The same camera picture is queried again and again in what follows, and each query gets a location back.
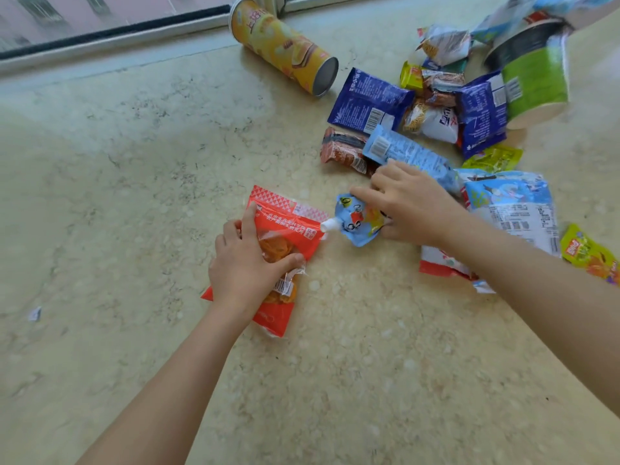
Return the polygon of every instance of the hand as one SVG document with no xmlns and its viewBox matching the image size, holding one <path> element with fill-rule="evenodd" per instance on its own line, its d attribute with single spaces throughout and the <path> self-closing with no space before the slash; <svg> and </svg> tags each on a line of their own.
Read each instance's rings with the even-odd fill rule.
<svg viewBox="0 0 620 465">
<path fill-rule="evenodd" d="M 392 219 L 381 229 L 386 238 L 442 248 L 449 232 L 470 217 L 437 181 L 405 163 L 389 160 L 371 183 L 379 190 L 352 187 L 351 194 Z"/>
<path fill-rule="evenodd" d="M 242 220 L 224 224 L 224 233 L 215 238 L 216 256 L 209 265 L 214 307 L 242 322 L 244 328 L 278 279 L 305 263 L 299 253 L 272 264 L 265 261 L 256 236 L 255 214 L 253 202 Z"/>
</svg>

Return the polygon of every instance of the white spout cap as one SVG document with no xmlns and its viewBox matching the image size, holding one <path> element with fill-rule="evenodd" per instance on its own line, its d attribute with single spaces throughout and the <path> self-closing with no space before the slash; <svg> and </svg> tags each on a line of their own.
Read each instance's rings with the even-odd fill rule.
<svg viewBox="0 0 620 465">
<path fill-rule="evenodd" d="M 329 220 L 325 220 L 321 224 L 321 231 L 323 233 L 331 232 L 334 230 L 340 230 L 342 228 L 342 220 L 337 217 L 331 218 Z"/>
</svg>

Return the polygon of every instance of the beige marble surface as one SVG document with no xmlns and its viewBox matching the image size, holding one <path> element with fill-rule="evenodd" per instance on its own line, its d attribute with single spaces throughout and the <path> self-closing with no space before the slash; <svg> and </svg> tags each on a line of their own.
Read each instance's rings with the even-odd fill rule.
<svg viewBox="0 0 620 465">
<path fill-rule="evenodd" d="M 212 241 L 253 184 L 330 210 L 365 182 L 318 160 L 352 66 L 396 81 L 416 26 L 500 0 L 400 2 L 306 29 L 341 61 L 321 100 L 237 46 L 0 100 L 0 462 L 71 463 L 155 374 L 208 309 Z M 616 253 L 619 22 L 570 39 L 572 106 L 511 138 L 560 219 Z M 324 242 L 286 338 L 253 325 L 235 345 L 189 463 L 618 463 L 620 422 L 510 308 L 418 258 Z"/>
</svg>

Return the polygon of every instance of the orange snack bag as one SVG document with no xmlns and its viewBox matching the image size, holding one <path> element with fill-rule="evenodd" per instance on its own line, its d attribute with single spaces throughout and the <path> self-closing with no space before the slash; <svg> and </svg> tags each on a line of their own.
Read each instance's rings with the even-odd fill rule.
<svg viewBox="0 0 620 465">
<path fill-rule="evenodd" d="M 265 261 L 275 263 L 291 253 L 302 253 L 308 261 L 321 241 L 321 222 L 328 213 L 299 204 L 279 194 L 254 186 L 247 202 L 257 203 L 256 231 Z M 297 296 L 298 278 L 304 270 L 284 274 L 254 315 L 254 321 L 269 333 L 283 337 Z M 201 298 L 213 301 L 209 287 Z"/>
</svg>

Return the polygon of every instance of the potato chip can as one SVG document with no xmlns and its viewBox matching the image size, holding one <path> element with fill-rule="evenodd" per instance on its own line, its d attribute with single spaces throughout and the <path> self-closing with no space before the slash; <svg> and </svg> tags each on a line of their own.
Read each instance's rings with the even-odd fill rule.
<svg viewBox="0 0 620 465">
<path fill-rule="evenodd" d="M 232 5 L 228 28 L 238 42 L 314 96 L 327 93 L 336 79 L 336 57 L 291 29 L 254 0 L 238 0 Z"/>
</svg>

